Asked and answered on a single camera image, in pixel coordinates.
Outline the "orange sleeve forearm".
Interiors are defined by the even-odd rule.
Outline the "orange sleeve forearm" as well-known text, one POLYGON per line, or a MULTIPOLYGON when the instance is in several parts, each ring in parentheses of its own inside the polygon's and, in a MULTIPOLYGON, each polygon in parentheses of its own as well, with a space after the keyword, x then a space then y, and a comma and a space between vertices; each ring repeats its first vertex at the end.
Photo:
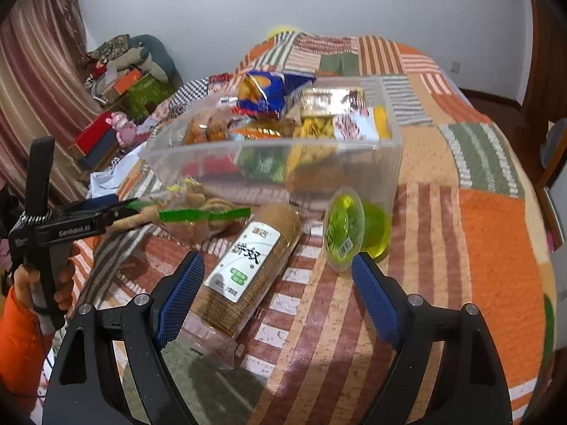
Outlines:
POLYGON ((1 382, 16 395, 37 393, 45 348, 51 336, 42 336, 38 317, 18 301, 11 288, 1 317, 1 382))

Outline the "person left hand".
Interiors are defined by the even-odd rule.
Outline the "person left hand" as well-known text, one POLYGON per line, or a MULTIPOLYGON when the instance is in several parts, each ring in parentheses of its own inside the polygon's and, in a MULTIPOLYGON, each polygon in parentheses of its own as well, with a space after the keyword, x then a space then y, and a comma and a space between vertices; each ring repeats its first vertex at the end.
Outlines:
MULTIPOLYGON (((79 249, 72 246, 69 259, 58 273, 60 285, 53 295, 54 301, 58 304, 58 308, 64 312, 68 311, 73 303, 73 278, 76 273, 76 265, 71 260, 72 257, 79 254, 79 249)), ((31 264, 20 265, 13 275, 13 294, 15 299, 26 309, 36 316, 38 313, 34 310, 33 291, 40 285, 41 273, 31 264)))

